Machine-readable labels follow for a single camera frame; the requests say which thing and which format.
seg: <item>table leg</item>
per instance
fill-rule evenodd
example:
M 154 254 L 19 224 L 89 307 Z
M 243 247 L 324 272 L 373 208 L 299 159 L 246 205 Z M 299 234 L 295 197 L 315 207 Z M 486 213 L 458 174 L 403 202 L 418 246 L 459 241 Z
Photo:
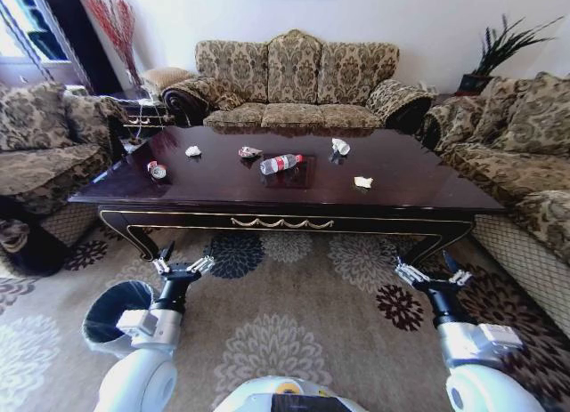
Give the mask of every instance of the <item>table leg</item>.
M 418 265 L 431 254 L 467 236 L 472 229 L 472 223 L 450 223 L 450 225 L 444 226 L 442 233 L 426 235 L 426 237 L 418 242 L 402 259 L 409 265 Z
M 159 257 L 159 247 L 156 243 L 144 233 L 141 227 L 130 226 L 121 213 L 99 208 L 99 217 L 114 231 L 130 241 L 141 252 L 142 259 L 152 261 Z

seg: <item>plastic bottle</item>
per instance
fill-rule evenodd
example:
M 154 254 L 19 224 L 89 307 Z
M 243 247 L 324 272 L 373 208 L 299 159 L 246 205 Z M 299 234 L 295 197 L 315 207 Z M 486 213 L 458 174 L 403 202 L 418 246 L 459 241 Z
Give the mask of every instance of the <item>plastic bottle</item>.
M 280 170 L 286 170 L 290 169 L 291 167 L 295 167 L 295 165 L 301 161 L 303 161 L 303 156 L 286 154 L 284 156 L 269 158 L 262 161 L 259 168 L 261 169 L 262 174 L 274 174 Z

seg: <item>sofa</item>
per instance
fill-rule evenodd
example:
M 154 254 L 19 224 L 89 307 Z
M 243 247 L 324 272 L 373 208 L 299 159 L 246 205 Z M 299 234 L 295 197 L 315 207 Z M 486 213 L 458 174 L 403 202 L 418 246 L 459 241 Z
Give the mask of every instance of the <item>sofa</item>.
M 61 267 L 97 218 L 94 206 L 67 198 L 122 157 L 113 131 L 124 122 L 110 98 L 76 96 L 54 83 L 0 85 L 2 276 Z
M 297 29 L 268 43 L 196 45 L 198 76 L 162 98 L 190 125 L 300 134 L 380 127 L 416 130 L 433 95 L 390 79 L 399 49 L 326 43 Z
M 570 79 L 497 77 L 433 107 L 418 139 L 508 209 L 474 236 L 570 335 Z

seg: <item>dark wooden coffee table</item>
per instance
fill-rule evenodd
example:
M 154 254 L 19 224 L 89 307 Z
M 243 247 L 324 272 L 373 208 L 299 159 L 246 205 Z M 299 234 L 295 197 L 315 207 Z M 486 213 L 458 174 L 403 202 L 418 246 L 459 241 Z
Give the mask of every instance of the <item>dark wooden coffee table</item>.
M 467 235 L 476 214 L 504 211 L 412 137 L 353 132 L 295 136 L 167 127 L 69 201 L 98 205 L 101 219 L 146 260 L 159 248 L 143 228 L 169 227 L 426 236 L 404 257 L 415 264 Z M 350 144 L 347 158 L 331 158 L 332 134 Z M 200 158 L 184 155 L 190 145 L 200 147 Z M 261 159 L 238 157 L 243 145 L 266 157 L 302 154 L 306 162 L 264 177 Z M 147 173 L 152 160 L 167 167 L 165 179 Z M 355 176 L 374 178 L 371 190 L 355 187 Z

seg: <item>carpet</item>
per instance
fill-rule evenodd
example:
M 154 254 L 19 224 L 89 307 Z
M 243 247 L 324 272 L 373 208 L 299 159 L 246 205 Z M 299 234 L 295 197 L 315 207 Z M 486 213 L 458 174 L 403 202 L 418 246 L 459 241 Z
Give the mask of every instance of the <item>carpet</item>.
M 168 411 L 208 411 L 242 382 L 296 376 L 370 411 L 451 410 L 431 309 L 394 273 L 397 236 L 153 230 L 171 262 L 212 247 L 217 265 L 188 294 L 178 384 Z M 507 372 L 547 410 L 570 410 L 570 343 L 512 278 L 469 239 L 449 249 L 474 278 L 460 294 L 480 321 L 518 330 L 525 349 Z M 445 271 L 430 257 L 424 271 Z M 94 300 L 126 279 L 160 288 L 152 266 L 98 227 L 64 269 L 0 279 L 0 410 L 90 411 L 116 359 L 90 351 L 81 324 Z

